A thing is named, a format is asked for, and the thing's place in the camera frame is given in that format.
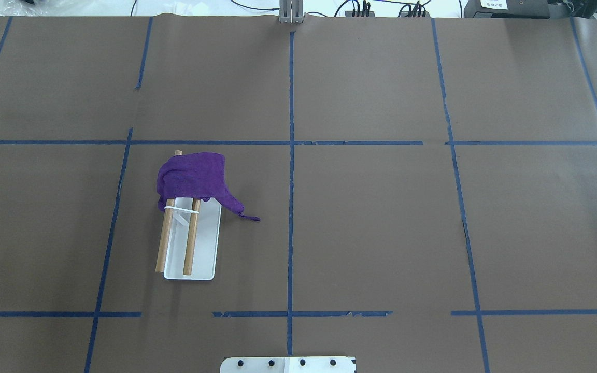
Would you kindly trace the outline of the purple towel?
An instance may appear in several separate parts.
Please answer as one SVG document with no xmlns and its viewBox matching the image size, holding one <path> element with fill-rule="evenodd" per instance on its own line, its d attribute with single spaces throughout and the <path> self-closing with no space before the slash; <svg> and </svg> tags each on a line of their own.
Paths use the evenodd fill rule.
<svg viewBox="0 0 597 373">
<path fill-rule="evenodd" d="M 230 192 L 225 181 L 225 156 L 199 152 L 169 158 L 157 173 L 157 208 L 163 211 L 166 202 L 175 198 L 196 198 L 204 202 L 217 200 L 235 215 L 251 221 L 261 218 L 244 214 L 244 204 Z"/>
</svg>

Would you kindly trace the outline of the white towel rack with wooden bars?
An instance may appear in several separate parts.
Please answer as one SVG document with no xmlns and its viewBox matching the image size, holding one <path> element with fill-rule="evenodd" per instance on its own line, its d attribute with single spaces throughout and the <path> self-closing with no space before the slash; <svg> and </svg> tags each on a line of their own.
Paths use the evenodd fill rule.
<svg viewBox="0 0 597 373">
<path fill-rule="evenodd" d="M 222 208 L 214 199 L 169 199 L 162 211 L 155 271 L 168 280 L 212 280 Z"/>
</svg>

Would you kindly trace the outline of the black monitor stand device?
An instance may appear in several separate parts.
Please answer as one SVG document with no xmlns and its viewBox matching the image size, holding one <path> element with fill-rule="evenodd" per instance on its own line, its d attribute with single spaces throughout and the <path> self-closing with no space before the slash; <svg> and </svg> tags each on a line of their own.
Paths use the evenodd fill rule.
<svg viewBox="0 0 597 373">
<path fill-rule="evenodd" d="M 592 18 L 597 1 L 468 1 L 464 18 L 561 19 Z"/>
</svg>

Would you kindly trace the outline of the clear plastic wrap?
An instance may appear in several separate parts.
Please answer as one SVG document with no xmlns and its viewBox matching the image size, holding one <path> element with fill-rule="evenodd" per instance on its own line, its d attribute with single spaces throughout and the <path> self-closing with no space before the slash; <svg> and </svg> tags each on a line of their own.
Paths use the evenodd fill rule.
<svg viewBox="0 0 597 373">
<path fill-rule="evenodd" d="M 0 15 L 27 17 L 124 16 L 138 1 L 0 1 Z"/>
</svg>

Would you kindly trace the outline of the aluminium frame post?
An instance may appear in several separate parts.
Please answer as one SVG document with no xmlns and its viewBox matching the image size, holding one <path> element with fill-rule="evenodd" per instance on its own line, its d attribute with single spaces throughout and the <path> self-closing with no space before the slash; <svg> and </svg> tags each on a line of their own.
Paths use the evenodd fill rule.
<svg viewBox="0 0 597 373">
<path fill-rule="evenodd" d="M 298 24 L 305 21 L 303 0 L 280 0 L 279 23 Z"/>
</svg>

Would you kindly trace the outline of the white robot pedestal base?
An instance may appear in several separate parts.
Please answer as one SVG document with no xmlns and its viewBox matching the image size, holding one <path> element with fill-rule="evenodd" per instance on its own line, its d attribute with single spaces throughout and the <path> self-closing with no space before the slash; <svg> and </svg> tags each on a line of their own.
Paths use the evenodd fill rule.
<svg viewBox="0 0 597 373">
<path fill-rule="evenodd" d="M 356 358 L 348 356 L 232 357 L 220 372 L 356 372 Z"/>
</svg>

